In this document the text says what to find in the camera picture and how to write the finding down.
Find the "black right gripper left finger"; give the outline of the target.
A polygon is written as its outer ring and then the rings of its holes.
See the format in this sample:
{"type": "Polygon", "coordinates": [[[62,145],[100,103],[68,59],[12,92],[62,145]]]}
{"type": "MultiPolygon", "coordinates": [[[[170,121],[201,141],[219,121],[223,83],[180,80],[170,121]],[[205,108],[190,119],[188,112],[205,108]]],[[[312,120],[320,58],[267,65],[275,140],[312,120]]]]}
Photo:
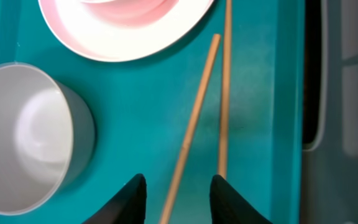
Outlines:
{"type": "Polygon", "coordinates": [[[136,174],[84,224],[144,224],[146,201],[146,179],[136,174]]]}

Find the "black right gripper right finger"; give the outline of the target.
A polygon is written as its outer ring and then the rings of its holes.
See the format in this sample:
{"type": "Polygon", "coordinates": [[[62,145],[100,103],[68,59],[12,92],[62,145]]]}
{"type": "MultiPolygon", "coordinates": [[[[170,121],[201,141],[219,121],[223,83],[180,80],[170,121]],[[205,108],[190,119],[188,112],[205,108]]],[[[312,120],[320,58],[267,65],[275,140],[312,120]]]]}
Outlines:
{"type": "Polygon", "coordinates": [[[212,224],[272,224],[220,175],[212,178],[209,204],[212,224]]]}

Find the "wooden chopstick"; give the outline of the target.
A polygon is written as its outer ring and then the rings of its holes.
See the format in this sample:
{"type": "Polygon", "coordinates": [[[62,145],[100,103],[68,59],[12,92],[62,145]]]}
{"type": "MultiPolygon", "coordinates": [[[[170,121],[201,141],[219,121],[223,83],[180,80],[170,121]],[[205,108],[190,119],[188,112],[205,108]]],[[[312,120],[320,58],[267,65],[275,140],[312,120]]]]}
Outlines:
{"type": "Polygon", "coordinates": [[[231,89],[231,50],[232,50],[232,0],[226,0],[224,37],[223,37],[223,72],[221,88],[221,112],[219,128],[218,174],[226,179],[228,159],[229,107],[231,89]]]}
{"type": "Polygon", "coordinates": [[[175,170],[172,175],[172,180],[170,183],[170,187],[168,190],[167,197],[165,199],[165,203],[161,212],[159,224],[169,224],[170,217],[173,211],[173,207],[175,204],[175,199],[177,196],[177,192],[181,183],[181,178],[185,170],[186,161],[189,155],[191,143],[193,141],[193,136],[196,131],[196,127],[198,124],[198,119],[201,113],[204,97],[206,94],[206,90],[208,88],[209,79],[211,76],[211,72],[213,70],[214,62],[216,59],[216,55],[219,49],[219,43],[221,41],[220,34],[214,34],[211,45],[209,48],[208,56],[204,65],[203,74],[201,76],[200,85],[198,87],[198,91],[196,94],[195,102],[193,105],[193,109],[191,112],[191,116],[188,122],[188,126],[186,128],[186,133],[184,135],[184,139],[181,145],[180,153],[177,159],[177,163],[175,166],[175,170]]]}

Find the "grey bowl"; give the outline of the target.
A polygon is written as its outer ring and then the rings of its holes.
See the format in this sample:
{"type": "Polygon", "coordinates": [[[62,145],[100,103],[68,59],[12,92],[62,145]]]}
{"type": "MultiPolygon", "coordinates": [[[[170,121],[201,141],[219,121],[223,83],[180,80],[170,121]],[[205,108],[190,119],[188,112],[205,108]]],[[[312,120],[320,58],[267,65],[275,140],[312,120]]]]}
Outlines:
{"type": "Polygon", "coordinates": [[[0,65],[0,215],[31,212],[73,182],[94,142],[77,93],[35,66],[0,65]]]}

